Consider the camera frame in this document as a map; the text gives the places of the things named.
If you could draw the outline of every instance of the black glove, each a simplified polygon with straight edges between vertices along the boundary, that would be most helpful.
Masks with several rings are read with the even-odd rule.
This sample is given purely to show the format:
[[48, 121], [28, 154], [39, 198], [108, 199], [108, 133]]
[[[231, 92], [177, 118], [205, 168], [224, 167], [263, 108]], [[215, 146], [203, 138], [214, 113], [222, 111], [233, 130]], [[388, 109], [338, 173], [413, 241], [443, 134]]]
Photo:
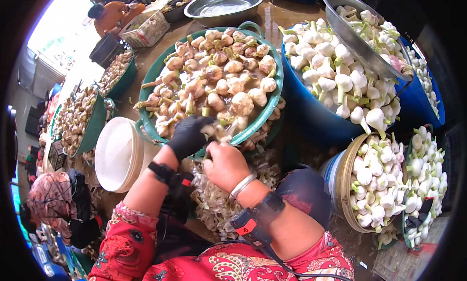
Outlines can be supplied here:
[[178, 162], [203, 148], [207, 141], [200, 131], [212, 123], [213, 118], [193, 114], [175, 125], [174, 137], [166, 144], [172, 148]]

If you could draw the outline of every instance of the green plastic basin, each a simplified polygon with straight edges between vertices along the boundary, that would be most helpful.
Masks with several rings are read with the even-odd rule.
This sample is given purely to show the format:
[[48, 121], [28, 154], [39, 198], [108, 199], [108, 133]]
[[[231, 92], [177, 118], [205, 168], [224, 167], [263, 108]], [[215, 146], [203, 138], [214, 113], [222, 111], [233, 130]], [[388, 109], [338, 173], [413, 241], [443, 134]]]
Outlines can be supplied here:
[[135, 64], [135, 52], [132, 51], [133, 56], [128, 64], [128, 67], [125, 70], [125, 73], [120, 77], [120, 80], [114, 85], [114, 87], [109, 91], [105, 97], [110, 97], [113, 100], [118, 100], [121, 98], [125, 92], [133, 84], [133, 80], [136, 77], [136, 64]]
[[[253, 27], [259, 32], [259, 35], [255, 32], [246, 30], [247, 27]], [[193, 37], [193, 39], [196, 39], [199, 36], [204, 36], [207, 30], [218, 30], [218, 31], [224, 32], [227, 28], [228, 27], [214, 27], [214, 28], [205, 29], [205, 30], [193, 33], [191, 34], [191, 36]], [[264, 124], [264, 122], [266, 122], [266, 120], [272, 114], [272, 111], [274, 110], [275, 106], [277, 105], [277, 102], [279, 101], [279, 97], [281, 96], [281, 92], [282, 92], [282, 84], [283, 84], [283, 67], [282, 67], [281, 56], [279, 55], [279, 53], [277, 53], [276, 48], [264, 38], [264, 32], [261, 30], [261, 27], [254, 22], [246, 21], [242, 23], [238, 28], [235, 28], [235, 29], [239, 32], [244, 33], [247, 36], [254, 36], [254, 38], [258, 41], [258, 44], [267, 44], [271, 47], [271, 51], [269, 52], [269, 55], [271, 55], [274, 58], [274, 61], [276, 62], [276, 65], [277, 65], [276, 75], [274, 76], [277, 87], [271, 93], [271, 97], [268, 100], [268, 103], [266, 104], [265, 108], [262, 110], [258, 118], [256, 118], [256, 120], [253, 123], [251, 123], [243, 132], [235, 135], [232, 138], [230, 142], [230, 144], [232, 145], [238, 145], [242, 143], [243, 141], [245, 141], [248, 137], [250, 137], [253, 133], [255, 133]], [[180, 41], [184, 43], [187, 41], [187, 38], [184, 37]], [[175, 43], [172, 46], [170, 46], [164, 53], [162, 53], [161, 56], [159, 56], [159, 58], [157, 58], [157, 60], [154, 62], [154, 64], [151, 66], [148, 73], [144, 77], [143, 84], [153, 82], [156, 80], [156, 78], [160, 75], [161, 71], [165, 67], [165, 64], [163, 62], [165, 57], [171, 54], [174, 51], [174, 49], [175, 49]], [[149, 95], [152, 93], [152, 91], [153, 91], [152, 88], [142, 89], [140, 91], [139, 101], [147, 100]], [[159, 136], [159, 134], [157, 134], [154, 124], [149, 119], [149, 112], [146, 111], [145, 108], [140, 109], [140, 119], [136, 121], [135, 127], [136, 127], [136, 131], [141, 137], [151, 142], [152, 140], [154, 140], [153, 142], [159, 146], [164, 145], [168, 141], [167, 139], [162, 138]], [[141, 132], [141, 127], [144, 127], [144, 130], [149, 135], [151, 140], [147, 139], [146, 136], [143, 135], [143, 133]], [[206, 149], [202, 149], [194, 155], [194, 158], [201, 158], [205, 154], [206, 154]]]
[[[50, 136], [52, 136], [52, 132], [54, 131], [54, 125], [55, 125], [55, 119], [57, 118], [58, 116], [58, 113], [60, 112], [60, 109], [62, 108], [62, 104], [59, 104], [57, 106], [57, 109], [55, 110], [55, 114], [54, 114], [54, 118], [52, 118], [52, 122], [50, 123], [50, 130], [49, 130], [49, 134]], [[61, 136], [56, 136], [55, 138], [51, 138], [52, 139], [52, 143], [54, 143], [55, 141], [59, 141], [62, 137]]]
[[103, 97], [101, 97], [101, 95], [98, 92], [96, 102], [94, 103], [92, 113], [89, 117], [89, 122], [86, 127], [85, 135], [83, 135], [83, 139], [81, 139], [81, 144], [79, 144], [75, 154], [67, 154], [65, 152], [65, 148], [63, 148], [63, 153], [70, 157], [75, 157], [77, 154], [81, 154], [83, 152], [87, 152], [93, 149], [97, 144], [97, 139], [99, 139], [99, 135], [102, 129], [104, 128], [104, 125], [106, 123], [106, 117], [107, 106], [104, 103]]
[[[424, 126], [425, 126], [425, 128], [428, 129], [427, 130], [428, 132], [431, 132], [433, 134], [433, 125], [426, 124]], [[412, 152], [412, 138], [413, 138], [414, 135], [415, 135], [415, 133], [410, 138], [409, 146], [407, 147], [407, 149], [404, 152], [404, 158], [405, 158], [406, 162], [408, 162], [408, 163], [410, 163], [409, 162], [409, 154], [411, 154], [411, 152]], [[406, 190], [406, 192], [404, 194], [404, 201], [402, 202], [402, 204], [405, 204], [405, 202], [407, 200], [407, 193], [408, 193], [408, 190]], [[394, 222], [394, 226], [399, 230], [399, 232], [402, 233], [402, 237], [404, 238], [405, 244], [407, 245], [408, 248], [410, 248], [410, 240], [407, 238], [407, 236], [405, 235], [405, 231], [404, 231], [404, 228], [405, 228], [405, 222], [404, 222], [405, 211], [402, 210], [401, 214], [399, 214], [398, 216], [399, 217], [396, 218], [396, 220]], [[412, 250], [419, 251], [419, 250], [422, 249], [422, 246], [423, 246], [423, 244], [416, 245]]]

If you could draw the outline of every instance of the red floral shirt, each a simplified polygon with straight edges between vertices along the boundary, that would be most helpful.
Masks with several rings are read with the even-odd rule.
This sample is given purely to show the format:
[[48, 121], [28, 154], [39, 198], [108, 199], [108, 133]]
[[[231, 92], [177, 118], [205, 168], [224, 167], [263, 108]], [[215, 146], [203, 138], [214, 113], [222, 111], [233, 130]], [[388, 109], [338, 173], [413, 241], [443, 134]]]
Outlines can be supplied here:
[[[215, 245], [197, 257], [175, 257], [152, 265], [158, 218], [127, 208], [120, 202], [108, 222], [106, 238], [89, 281], [289, 281], [294, 274], [247, 244]], [[353, 267], [341, 245], [326, 231], [305, 253], [286, 261], [298, 273], [336, 274], [353, 279]], [[309, 280], [332, 281], [319, 277]]]

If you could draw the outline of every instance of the white plastic crate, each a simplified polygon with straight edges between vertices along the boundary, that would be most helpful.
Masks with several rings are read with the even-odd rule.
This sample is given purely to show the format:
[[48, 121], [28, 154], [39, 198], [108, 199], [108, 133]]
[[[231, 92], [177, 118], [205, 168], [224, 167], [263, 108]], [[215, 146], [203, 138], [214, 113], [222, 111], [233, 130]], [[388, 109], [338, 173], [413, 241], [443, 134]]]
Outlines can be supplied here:
[[160, 10], [150, 12], [150, 15], [140, 14], [132, 19], [119, 33], [133, 48], [152, 47], [170, 28]]

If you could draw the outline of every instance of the black cable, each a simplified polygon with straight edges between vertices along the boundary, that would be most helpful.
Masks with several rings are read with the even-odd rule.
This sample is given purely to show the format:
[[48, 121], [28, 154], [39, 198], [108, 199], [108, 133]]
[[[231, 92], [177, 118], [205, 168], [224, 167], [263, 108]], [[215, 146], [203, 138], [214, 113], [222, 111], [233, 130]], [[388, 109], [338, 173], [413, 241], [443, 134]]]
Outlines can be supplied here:
[[306, 278], [329, 277], [329, 278], [335, 278], [335, 279], [340, 279], [344, 281], [353, 281], [352, 279], [339, 276], [339, 275], [334, 275], [334, 274], [301, 274], [301, 273], [294, 272], [290, 270], [289, 267], [284, 264], [284, 262], [276, 255], [276, 253], [272, 250], [272, 248], [269, 245], [265, 246], [262, 250], [265, 250], [266, 255], [271, 256], [274, 259], [274, 261], [276, 261], [279, 265], [281, 265], [281, 267], [284, 268], [285, 271], [292, 273], [298, 277], [306, 277]]
[[169, 218], [171, 217], [172, 207], [172, 205], [169, 206], [169, 212], [167, 212], [167, 219], [165, 220], [164, 236], [162, 237], [161, 243], [159, 245], [164, 243], [165, 235], [167, 233], [167, 226], [169, 225]]

